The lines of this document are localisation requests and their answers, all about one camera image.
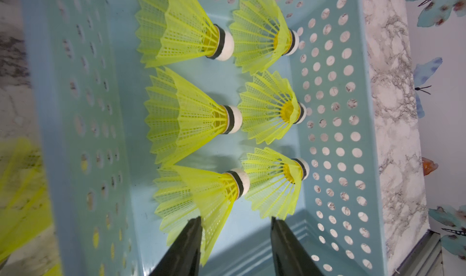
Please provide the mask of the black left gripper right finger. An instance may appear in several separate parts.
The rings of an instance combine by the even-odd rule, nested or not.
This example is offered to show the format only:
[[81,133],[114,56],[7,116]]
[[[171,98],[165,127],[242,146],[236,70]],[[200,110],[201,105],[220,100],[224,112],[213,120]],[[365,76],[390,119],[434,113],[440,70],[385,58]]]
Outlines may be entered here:
[[322,276],[287,223],[271,218],[271,245],[277,276]]

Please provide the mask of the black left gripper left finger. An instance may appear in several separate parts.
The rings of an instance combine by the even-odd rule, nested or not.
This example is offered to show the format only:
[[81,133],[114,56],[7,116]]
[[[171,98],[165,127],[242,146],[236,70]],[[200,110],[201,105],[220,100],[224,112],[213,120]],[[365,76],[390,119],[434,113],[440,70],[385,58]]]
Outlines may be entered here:
[[203,228],[201,217],[188,221],[150,276],[198,276]]

